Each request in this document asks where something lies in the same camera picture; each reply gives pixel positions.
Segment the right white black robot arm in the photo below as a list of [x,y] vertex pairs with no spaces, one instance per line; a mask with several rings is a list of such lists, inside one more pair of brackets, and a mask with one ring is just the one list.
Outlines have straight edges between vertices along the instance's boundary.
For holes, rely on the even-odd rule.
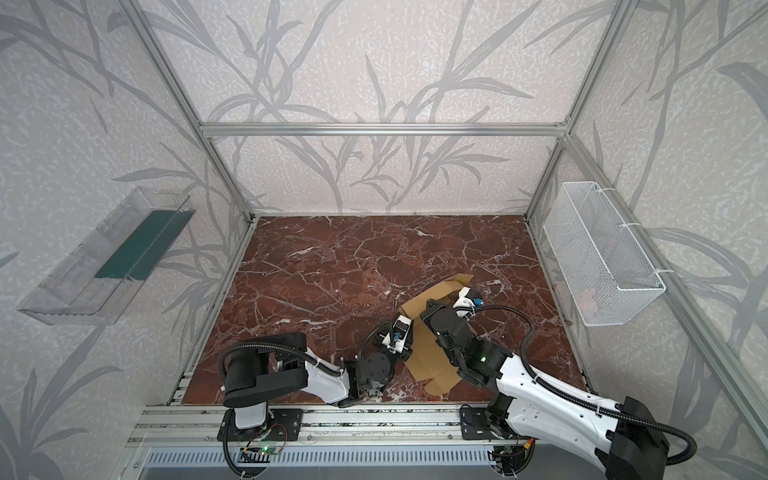
[[420,318],[463,380],[494,391],[486,415],[497,435],[543,440],[609,479],[661,479],[667,467],[695,456],[694,437],[656,421],[642,402],[599,397],[534,368],[524,351],[535,334],[533,323],[519,353],[479,338],[467,316],[483,310],[430,300]]

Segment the brown cardboard box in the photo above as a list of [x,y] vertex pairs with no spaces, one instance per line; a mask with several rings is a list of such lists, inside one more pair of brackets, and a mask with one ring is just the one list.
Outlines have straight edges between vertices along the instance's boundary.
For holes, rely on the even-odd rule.
[[447,394],[461,378],[457,368],[451,365],[444,350],[438,345],[436,336],[420,315],[426,311],[429,300],[453,305],[458,300],[459,292],[464,287],[469,287],[472,279],[471,274],[455,274],[427,288],[399,309],[400,314],[412,320],[412,354],[405,365],[416,381],[427,381],[424,390],[429,395]]

